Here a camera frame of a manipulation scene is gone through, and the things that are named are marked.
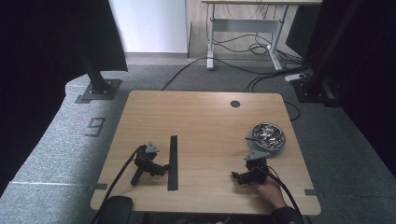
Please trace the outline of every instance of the desk leg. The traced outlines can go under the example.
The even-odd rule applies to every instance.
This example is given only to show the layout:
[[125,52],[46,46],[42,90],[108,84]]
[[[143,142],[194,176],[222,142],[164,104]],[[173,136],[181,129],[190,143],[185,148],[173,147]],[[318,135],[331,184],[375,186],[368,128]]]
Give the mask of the desk leg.
[[276,45],[279,41],[280,33],[282,32],[283,23],[285,23],[286,14],[288,13],[289,5],[283,6],[283,14],[279,19],[279,24],[276,28],[276,33],[271,45],[268,45],[268,51],[270,53],[271,59],[273,61],[274,67],[276,71],[282,70],[282,66],[280,65],[279,59],[277,58]]
[[212,16],[209,23],[209,44],[207,47],[207,70],[213,70],[213,56],[215,46],[213,45],[213,22],[215,20],[215,4],[209,4],[212,8]]

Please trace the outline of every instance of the gray floor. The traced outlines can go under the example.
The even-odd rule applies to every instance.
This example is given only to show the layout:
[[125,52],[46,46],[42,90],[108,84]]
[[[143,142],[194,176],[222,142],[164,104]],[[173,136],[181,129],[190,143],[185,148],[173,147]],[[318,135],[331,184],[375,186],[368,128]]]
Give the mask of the gray floor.
[[[191,62],[151,56],[127,61],[128,73],[103,72],[105,78],[122,80],[113,101],[75,104],[89,80],[84,76],[68,83],[60,111],[0,199],[0,223],[91,221],[92,190],[129,92],[160,90]],[[204,64],[184,70],[166,91],[243,91],[257,76],[223,65],[207,71]],[[248,68],[273,70],[270,62],[253,65]],[[292,125],[322,208],[312,223],[394,223],[396,180],[342,108],[298,103],[282,76],[260,82],[255,91],[278,92],[300,110]],[[294,118],[297,111],[287,108]],[[106,119],[97,137],[87,136],[97,131],[89,128],[92,118]]]

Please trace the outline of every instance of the black bar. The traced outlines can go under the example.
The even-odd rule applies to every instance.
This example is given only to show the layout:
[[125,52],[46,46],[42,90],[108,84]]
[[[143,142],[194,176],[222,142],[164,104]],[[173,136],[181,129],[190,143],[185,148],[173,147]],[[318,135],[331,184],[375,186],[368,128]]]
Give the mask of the black bar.
[[177,135],[171,136],[171,149],[169,154],[168,190],[178,190],[177,173]]

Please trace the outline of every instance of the wooden table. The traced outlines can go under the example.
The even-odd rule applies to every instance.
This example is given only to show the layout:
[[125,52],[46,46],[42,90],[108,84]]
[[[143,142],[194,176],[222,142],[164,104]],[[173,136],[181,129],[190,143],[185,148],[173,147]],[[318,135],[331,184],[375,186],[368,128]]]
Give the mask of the wooden table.
[[[277,58],[276,45],[279,41],[280,33],[288,13],[289,5],[319,5],[322,0],[202,0],[201,2],[210,4],[211,18],[209,23],[209,44],[207,50],[207,69],[213,69],[214,57],[214,32],[240,32],[240,33],[273,33],[274,38],[271,45],[268,45],[268,52],[276,70],[282,70]],[[216,19],[215,5],[283,5],[283,12],[278,21],[276,20],[236,20],[236,19]]]
[[[232,107],[238,101],[239,107]],[[317,196],[282,97],[275,93],[132,91],[98,183],[110,186],[132,152],[151,141],[160,152],[154,162],[169,162],[170,136],[178,136],[178,190],[167,190],[167,174],[144,173],[136,187],[131,163],[111,195],[134,200],[134,211],[223,214],[269,214],[251,186],[240,186],[231,171],[244,173],[250,152],[245,136],[258,123],[271,122],[286,135],[285,149],[267,163],[289,188],[304,215],[318,215]],[[106,190],[97,189],[98,209]],[[291,205],[287,195],[286,201]]]

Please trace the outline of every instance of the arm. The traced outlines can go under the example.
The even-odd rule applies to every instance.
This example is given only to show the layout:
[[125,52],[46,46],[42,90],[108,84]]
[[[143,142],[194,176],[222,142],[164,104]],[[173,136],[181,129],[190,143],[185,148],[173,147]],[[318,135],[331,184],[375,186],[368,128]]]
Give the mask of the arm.
[[267,176],[263,184],[256,185],[259,195],[274,209],[271,217],[275,224],[304,224],[297,212],[288,207],[276,181]]

